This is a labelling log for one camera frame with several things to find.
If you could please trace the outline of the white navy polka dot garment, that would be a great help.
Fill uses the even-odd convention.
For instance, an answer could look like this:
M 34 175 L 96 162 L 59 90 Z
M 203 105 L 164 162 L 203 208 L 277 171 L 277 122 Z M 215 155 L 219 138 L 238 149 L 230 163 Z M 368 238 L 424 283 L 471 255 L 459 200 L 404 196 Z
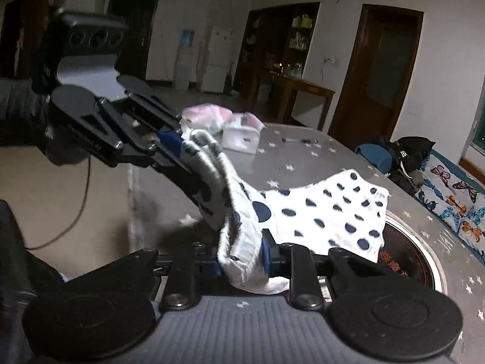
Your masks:
M 353 169 L 305 187 L 260 192 L 201 129 L 182 138 L 181 161 L 201 179 L 198 208 L 219 235 L 217 261 L 235 288 L 276 294 L 289 287 L 286 278 L 270 278 L 264 270 L 264 228 L 278 244 L 296 243 L 317 255 L 340 247 L 372 263 L 385 245 L 389 191 Z

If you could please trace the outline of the water dispenser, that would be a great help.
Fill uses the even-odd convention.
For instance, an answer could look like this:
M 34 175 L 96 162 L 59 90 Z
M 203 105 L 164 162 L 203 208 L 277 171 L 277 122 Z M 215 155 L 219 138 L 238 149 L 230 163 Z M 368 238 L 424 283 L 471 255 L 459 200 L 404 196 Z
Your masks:
M 195 30 L 183 30 L 174 66 L 175 89 L 187 90 L 192 76 L 192 46 Z

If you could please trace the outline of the white refrigerator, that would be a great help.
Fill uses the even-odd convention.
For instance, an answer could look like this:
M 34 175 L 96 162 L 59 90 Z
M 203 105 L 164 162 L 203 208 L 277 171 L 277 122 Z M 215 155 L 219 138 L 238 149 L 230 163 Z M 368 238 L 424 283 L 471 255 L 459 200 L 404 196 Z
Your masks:
M 204 93 L 224 92 L 224 82 L 230 64 L 232 31 L 212 26 L 206 36 L 201 66 L 201 86 Z

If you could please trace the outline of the grey star pattern mat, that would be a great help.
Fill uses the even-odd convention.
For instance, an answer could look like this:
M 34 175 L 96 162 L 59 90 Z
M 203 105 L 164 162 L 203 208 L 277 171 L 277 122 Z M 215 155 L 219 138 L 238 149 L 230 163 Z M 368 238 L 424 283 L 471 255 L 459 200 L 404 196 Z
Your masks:
M 273 222 L 289 222 L 280 206 L 333 211 L 361 185 L 363 200 L 376 187 L 388 197 L 386 219 L 412 243 L 432 271 L 435 286 L 459 306 L 464 324 L 450 363 L 484 360 L 484 267 L 422 205 L 326 134 L 298 126 L 270 125 L 253 155 L 229 152 L 238 175 L 257 190 L 268 190 Z M 151 168 L 129 172 L 134 248 L 168 248 L 208 228 L 195 205 L 167 177 Z M 167 315 L 155 332 L 122 357 L 124 363 L 365 363 L 314 314 L 292 309 L 276 296 L 204 299 L 186 315 Z

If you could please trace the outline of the black pen on mat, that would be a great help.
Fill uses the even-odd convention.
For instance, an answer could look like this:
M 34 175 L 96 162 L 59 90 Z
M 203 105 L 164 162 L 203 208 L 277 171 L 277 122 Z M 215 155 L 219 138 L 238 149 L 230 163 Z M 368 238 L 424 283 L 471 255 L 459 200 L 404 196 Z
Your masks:
M 284 137 L 284 138 L 282 138 L 282 142 L 284 142 L 284 143 L 303 143 L 305 145 L 318 144 L 317 139 L 309 139 L 309 138 L 288 138 L 288 137 Z

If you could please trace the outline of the blue sofa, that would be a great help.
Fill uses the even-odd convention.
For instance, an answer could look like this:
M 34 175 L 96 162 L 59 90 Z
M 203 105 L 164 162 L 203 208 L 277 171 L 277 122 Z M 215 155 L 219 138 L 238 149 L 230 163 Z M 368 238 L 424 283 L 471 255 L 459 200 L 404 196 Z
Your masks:
M 364 144 L 356 153 L 413 196 L 484 262 L 484 187 L 436 152 L 432 142 Z

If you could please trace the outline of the dark bookshelf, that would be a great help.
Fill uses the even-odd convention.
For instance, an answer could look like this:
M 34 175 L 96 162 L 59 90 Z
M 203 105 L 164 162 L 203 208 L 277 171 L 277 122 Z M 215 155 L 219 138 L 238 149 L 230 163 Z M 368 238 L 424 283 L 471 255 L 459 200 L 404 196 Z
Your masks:
M 319 2 L 301 2 L 250 10 L 232 88 L 249 95 L 258 70 L 288 73 L 304 67 L 313 38 Z

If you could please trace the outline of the black bag on sofa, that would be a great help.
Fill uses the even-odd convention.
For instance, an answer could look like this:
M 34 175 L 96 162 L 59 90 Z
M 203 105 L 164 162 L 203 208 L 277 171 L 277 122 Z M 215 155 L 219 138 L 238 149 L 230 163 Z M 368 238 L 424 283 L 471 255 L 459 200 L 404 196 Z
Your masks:
M 388 142 L 386 146 L 392 157 L 389 179 L 413 196 L 423 185 L 420 168 L 435 146 L 435 141 L 426 137 L 405 136 Z

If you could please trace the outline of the left butterfly pillow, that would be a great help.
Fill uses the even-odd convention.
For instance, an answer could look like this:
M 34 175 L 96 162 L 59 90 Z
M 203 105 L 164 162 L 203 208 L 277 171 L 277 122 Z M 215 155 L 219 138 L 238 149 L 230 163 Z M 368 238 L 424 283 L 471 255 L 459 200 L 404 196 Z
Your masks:
M 434 150 L 420 168 L 415 198 L 478 255 L 484 256 L 484 188 Z

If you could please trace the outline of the dark window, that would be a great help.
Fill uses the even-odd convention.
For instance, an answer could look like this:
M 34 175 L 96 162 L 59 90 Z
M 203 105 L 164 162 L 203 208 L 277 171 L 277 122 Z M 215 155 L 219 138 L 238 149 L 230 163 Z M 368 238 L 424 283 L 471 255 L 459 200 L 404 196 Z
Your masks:
M 475 148 L 478 152 L 484 153 L 484 127 L 485 127 L 485 89 L 482 88 L 478 101 L 478 108 L 473 121 L 470 133 L 470 146 Z

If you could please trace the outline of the dark wooden door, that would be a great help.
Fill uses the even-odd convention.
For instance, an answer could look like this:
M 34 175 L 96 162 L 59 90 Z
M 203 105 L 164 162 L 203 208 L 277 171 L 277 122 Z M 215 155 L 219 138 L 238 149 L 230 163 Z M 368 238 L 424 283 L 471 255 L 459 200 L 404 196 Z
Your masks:
M 364 4 L 328 134 L 351 150 L 389 139 L 410 86 L 424 13 Z

